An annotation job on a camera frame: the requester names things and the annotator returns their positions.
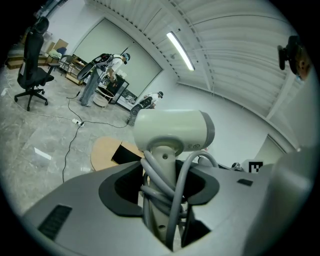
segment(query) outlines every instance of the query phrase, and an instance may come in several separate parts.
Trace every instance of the jeans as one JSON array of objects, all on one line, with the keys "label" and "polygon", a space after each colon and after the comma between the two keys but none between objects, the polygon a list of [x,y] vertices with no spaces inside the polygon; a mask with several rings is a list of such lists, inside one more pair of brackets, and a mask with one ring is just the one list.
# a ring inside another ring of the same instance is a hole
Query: jeans
[{"label": "jeans", "polygon": [[86,83],[86,86],[84,88],[84,91],[82,93],[82,96],[80,98],[81,105],[87,105],[89,103],[89,100],[91,96],[94,94],[95,89],[97,89],[99,83],[100,83],[99,74],[97,72],[97,69],[94,69],[91,73],[91,76],[89,78],[89,81]]}]

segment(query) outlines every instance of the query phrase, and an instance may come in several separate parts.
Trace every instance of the person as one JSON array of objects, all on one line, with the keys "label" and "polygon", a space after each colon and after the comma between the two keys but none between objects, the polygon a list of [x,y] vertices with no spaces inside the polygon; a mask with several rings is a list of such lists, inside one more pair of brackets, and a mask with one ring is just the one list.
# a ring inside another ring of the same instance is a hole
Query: person
[{"label": "person", "polygon": [[290,36],[287,46],[279,45],[277,49],[280,69],[284,70],[286,61],[289,61],[291,71],[301,80],[306,80],[313,64],[299,36]]},{"label": "person", "polygon": [[91,107],[89,100],[98,87],[103,74],[105,73],[105,75],[108,76],[108,79],[113,82],[115,72],[123,63],[127,64],[129,60],[129,53],[124,53],[122,55],[112,54],[112,61],[97,63],[96,68],[93,69],[80,98],[81,105]]},{"label": "person", "polygon": [[154,109],[159,98],[162,99],[163,96],[164,93],[162,91],[145,95],[143,99],[131,109],[130,116],[126,121],[127,125],[134,126],[139,111],[143,109]]},{"label": "person", "polygon": [[164,96],[164,93],[162,91],[159,91],[157,93],[149,93],[146,96],[144,96],[143,98],[146,99],[147,97],[152,97],[150,109],[154,109],[159,98],[162,99],[163,96]]}]

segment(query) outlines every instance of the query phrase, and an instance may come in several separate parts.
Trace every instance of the coiled cable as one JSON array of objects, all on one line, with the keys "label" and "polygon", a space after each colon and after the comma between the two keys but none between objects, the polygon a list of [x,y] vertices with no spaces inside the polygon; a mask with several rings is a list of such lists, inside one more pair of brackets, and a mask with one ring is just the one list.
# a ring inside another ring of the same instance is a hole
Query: coiled cable
[{"label": "coiled cable", "polygon": [[[162,213],[169,216],[169,221],[166,230],[165,245],[169,249],[173,249],[174,236],[178,220],[185,219],[187,212],[184,211],[181,202],[183,200],[183,192],[185,188],[186,178],[193,160],[203,156],[207,158],[213,167],[218,168],[218,163],[212,155],[205,151],[195,151],[191,153],[184,161],[176,185],[172,184],[163,174],[162,168],[150,153],[144,152],[144,157],[141,159],[141,165],[145,170],[143,176],[143,185],[140,187],[143,192],[143,222],[151,229],[151,214],[150,201]],[[148,186],[148,177],[161,190],[161,192]]]}]

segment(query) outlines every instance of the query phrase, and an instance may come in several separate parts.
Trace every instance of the fluorescent light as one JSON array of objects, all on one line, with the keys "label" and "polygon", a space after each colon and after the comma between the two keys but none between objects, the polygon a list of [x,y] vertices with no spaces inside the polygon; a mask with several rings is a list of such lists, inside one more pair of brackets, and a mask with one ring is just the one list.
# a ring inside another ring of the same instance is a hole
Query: fluorescent light
[{"label": "fluorescent light", "polygon": [[187,65],[188,69],[191,71],[194,71],[195,70],[194,65],[192,64],[185,49],[183,48],[183,46],[181,45],[181,43],[179,42],[179,40],[175,36],[175,34],[170,32],[170,33],[166,34],[166,36],[171,40],[171,42],[173,43],[175,48],[178,50],[178,52],[180,53],[181,57],[183,58],[185,64]]}]

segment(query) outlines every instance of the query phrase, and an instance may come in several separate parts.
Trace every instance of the tile floor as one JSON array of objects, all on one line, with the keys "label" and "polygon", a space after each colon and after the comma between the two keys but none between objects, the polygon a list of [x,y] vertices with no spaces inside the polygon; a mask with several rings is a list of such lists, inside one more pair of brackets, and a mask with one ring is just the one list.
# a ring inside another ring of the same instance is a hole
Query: tile floor
[{"label": "tile floor", "polygon": [[[0,70],[0,92],[4,88],[13,97],[24,90],[17,82],[18,69]],[[74,97],[80,87],[66,79],[56,69],[52,72],[54,80],[44,86],[48,105],[39,98],[32,98],[30,112],[26,109],[28,96],[20,97],[17,104],[8,93],[0,98],[0,166],[2,186],[7,191],[17,214],[23,214],[35,202],[54,190],[62,183],[62,170],[70,141],[75,136],[77,126],[68,119],[45,117],[61,116],[77,118],[68,109],[68,99]],[[106,109],[92,104],[84,107],[79,97],[70,100],[70,108],[83,120],[110,123],[125,126],[129,112],[118,105],[109,105]],[[68,180],[83,173],[91,172],[90,154],[95,140],[101,136],[110,136],[134,143],[133,128],[114,128],[105,124],[85,123],[80,128],[67,156],[64,178]],[[51,156],[51,160],[37,154],[35,148]]]}]

